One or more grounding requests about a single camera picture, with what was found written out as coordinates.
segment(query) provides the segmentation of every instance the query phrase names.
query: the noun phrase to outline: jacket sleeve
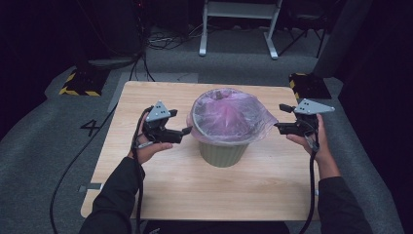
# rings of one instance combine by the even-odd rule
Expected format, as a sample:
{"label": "jacket sleeve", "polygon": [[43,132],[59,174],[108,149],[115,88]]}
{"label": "jacket sleeve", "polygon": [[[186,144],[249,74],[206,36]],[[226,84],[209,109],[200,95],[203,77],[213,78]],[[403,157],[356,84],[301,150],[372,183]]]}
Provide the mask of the jacket sleeve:
{"label": "jacket sleeve", "polygon": [[319,219],[322,234],[373,233],[356,197],[340,176],[319,182]]}
{"label": "jacket sleeve", "polygon": [[136,167],[132,158],[124,158],[107,179],[94,199],[92,213],[85,219],[79,233],[131,233],[131,212],[138,191]]}

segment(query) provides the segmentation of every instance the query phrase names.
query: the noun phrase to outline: black cable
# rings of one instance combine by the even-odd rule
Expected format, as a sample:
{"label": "black cable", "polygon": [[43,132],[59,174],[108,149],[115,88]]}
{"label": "black cable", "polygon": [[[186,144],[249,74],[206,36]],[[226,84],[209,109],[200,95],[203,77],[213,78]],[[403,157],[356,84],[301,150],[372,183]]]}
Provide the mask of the black cable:
{"label": "black cable", "polygon": [[143,66],[145,67],[147,77],[150,77],[153,82],[156,82],[155,79],[152,77],[151,73],[149,72],[148,64],[146,63],[146,53],[143,53],[142,59],[143,59]]}
{"label": "black cable", "polygon": [[[316,136],[316,145],[319,145],[319,134],[318,132],[315,132]],[[310,204],[310,211],[307,216],[307,220],[304,223],[303,227],[300,230],[300,234],[303,234],[306,232],[307,228],[310,226],[310,223],[313,219],[313,214],[314,214],[314,209],[315,209],[315,204],[316,204],[316,180],[314,176],[314,161],[316,159],[317,152],[315,150],[312,151],[311,157],[310,157],[310,190],[311,190],[311,204]]]}
{"label": "black cable", "polygon": [[133,139],[131,141],[131,153],[133,155],[133,159],[135,161],[135,166],[136,166],[136,175],[137,175],[137,185],[139,188],[139,197],[137,198],[137,206],[136,206],[136,229],[135,232],[136,234],[140,233],[140,212],[142,208],[142,197],[143,197],[143,172],[141,169],[141,165],[139,164],[138,158],[137,158],[137,147],[139,146],[139,140],[138,138],[141,136],[139,134],[139,128],[140,125],[142,124],[143,116],[146,113],[149,113],[152,110],[152,107],[146,108],[143,112],[142,115],[140,116],[139,120],[137,121],[137,126],[136,130],[134,131],[133,134]]}
{"label": "black cable", "polygon": [[[133,75],[133,70],[137,65],[138,60],[136,60],[134,62],[133,67],[131,68],[131,75],[130,75],[130,79]],[[115,111],[116,107],[118,106],[118,103],[115,104],[115,106],[112,108],[112,110],[110,111],[110,113],[106,116],[106,118],[103,120],[103,123],[100,125],[100,127],[96,130],[96,132],[94,133],[93,136],[91,136],[91,138],[88,140],[88,142],[86,142],[86,144],[83,146],[83,148],[78,152],[78,154],[76,154],[76,156],[73,158],[73,160],[69,163],[69,165],[66,167],[66,169],[64,170],[63,174],[60,177],[60,180],[57,183],[57,186],[55,188],[55,191],[52,195],[52,200],[49,206],[49,218],[50,218],[50,222],[53,228],[53,231],[55,234],[57,234],[57,228],[56,228],[56,224],[55,224],[55,216],[54,216],[54,204],[55,204],[55,198],[57,195],[57,191],[60,188],[61,183],[63,182],[64,177],[66,176],[67,172],[70,170],[70,168],[72,167],[72,165],[76,162],[76,160],[79,158],[79,156],[83,153],[83,151],[85,151],[85,149],[89,146],[89,144],[92,142],[92,140],[94,140],[94,138],[96,137],[96,135],[100,132],[100,130],[103,128],[103,126],[106,124],[107,120],[109,119],[109,117],[113,114],[113,112]]]}
{"label": "black cable", "polygon": [[137,69],[136,69],[136,66],[135,66],[135,67],[134,67],[134,78],[136,78],[136,81],[139,81],[139,79],[137,78],[136,71],[137,71]]}
{"label": "black cable", "polygon": [[197,29],[200,29],[201,26],[202,24],[195,27],[191,32],[189,32],[188,37],[183,37],[177,33],[173,33],[172,35],[167,36],[166,32],[153,32],[148,39],[148,47],[153,50],[172,50],[176,47],[181,46],[185,42],[191,41],[192,39],[201,36],[202,33],[198,36],[191,35],[196,32]]}
{"label": "black cable", "polygon": [[[143,52],[144,49],[139,49],[136,54],[133,55],[126,55],[123,53],[119,53],[115,50],[113,50],[109,45],[107,45],[107,43],[103,40],[103,38],[100,36],[100,34],[98,33],[97,29],[95,28],[94,24],[92,23],[91,18],[88,16],[85,8],[83,7],[83,5],[79,2],[79,0],[76,0],[79,8],[81,9],[83,15],[85,16],[85,18],[87,19],[88,23],[90,24],[90,26],[92,27],[94,34],[97,36],[98,40],[106,47],[107,50],[109,50],[110,52],[114,53],[115,55],[118,56],[122,56],[122,57],[130,57],[129,60],[127,61],[120,61],[120,62],[113,62],[110,64],[95,64],[95,63],[91,63],[91,66],[94,67],[96,70],[114,70],[114,69],[119,69],[125,66],[128,66],[130,64],[133,64],[134,62],[136,62],[137,60],[139,60],[139,58],[141,57],[141,54]],[[142,40],[142,34],[143,34],[143,28],[140,28],[139,30],[139,40],[140,42],[144,41]]]}

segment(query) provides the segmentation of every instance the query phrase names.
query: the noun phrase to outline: wooden table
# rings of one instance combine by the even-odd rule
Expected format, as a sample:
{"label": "wooden table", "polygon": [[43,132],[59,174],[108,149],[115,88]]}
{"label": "wooden table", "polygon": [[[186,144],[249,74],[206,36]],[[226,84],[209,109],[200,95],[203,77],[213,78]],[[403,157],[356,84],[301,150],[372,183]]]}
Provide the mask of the wooden table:
{"label": "wooden table", "polygon": [[[289,88],[128,82],[92,183],[104,183],[128,154],[143,109],[160,99],[168,109],[178,110],[177,116],[169,119],[167,128],[181,130],[186,127],[186,117],[195,99],[206,91],[223,87],[257,96],[280,122],[295,120],[292,113],[279,110],[280,103],[297,105]],[[208,164],[191,135],[173,149],[156,154],[143,168],[146,179],[142,219],[305,220],[310,208],[309,155],[300,145],[280,135],[277,128],[266,138],[250,144],[240,162],[229,168]],[[317,165],[315,172],[317,182]],[[92,211],[98,192],[88,190],[82,216]],[[314,219],[318,219],[317,209]]]}

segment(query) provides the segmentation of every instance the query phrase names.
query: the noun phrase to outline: plastic bag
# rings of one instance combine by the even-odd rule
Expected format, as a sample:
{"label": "plastic bag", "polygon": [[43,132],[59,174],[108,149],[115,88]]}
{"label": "plastic bag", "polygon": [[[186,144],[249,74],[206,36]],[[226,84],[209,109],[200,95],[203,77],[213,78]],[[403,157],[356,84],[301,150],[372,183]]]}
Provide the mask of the plastic bag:
{"label": "plastic bag", "polygon": [[214,145],[241,145],[267,136],[278,123],[257,97],[224,88],[195,100],[187,125],[197,140]]}

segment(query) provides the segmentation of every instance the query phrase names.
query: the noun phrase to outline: person's left hand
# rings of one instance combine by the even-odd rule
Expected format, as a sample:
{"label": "person's left hand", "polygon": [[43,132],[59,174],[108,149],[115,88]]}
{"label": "person's left hand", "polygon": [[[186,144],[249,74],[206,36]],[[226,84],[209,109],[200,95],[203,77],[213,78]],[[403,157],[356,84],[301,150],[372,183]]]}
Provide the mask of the person's left hand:
{"label": "person's left hand", "polygon": [[[148,113],[146,113],[143,116],[143,119],[142,119],[143,121],[139,126],[138,135],[140,137],[138,138],[138,140],[139,140],[140,144],[149,142],[149,139],[145,135],[142,134],[143,123],[145,122],[147,115],[148,115]],[[137,161],[138,161],[139,164],[142,165],[142,164],[148,162],[154,156],[155,153],[158,153],[158,152],[166,150],[166,149],[171,149],[171,148],[173,148],[173,145],[169,142],[165,142],[165,143],[153,143],[153,144],[150,144],[150,145],[145,146],[143,148],[133,149],[133,150],[136,150],[136,152],[137,152]],[[132,151],[129,152],[128,157],[133,158]]]}

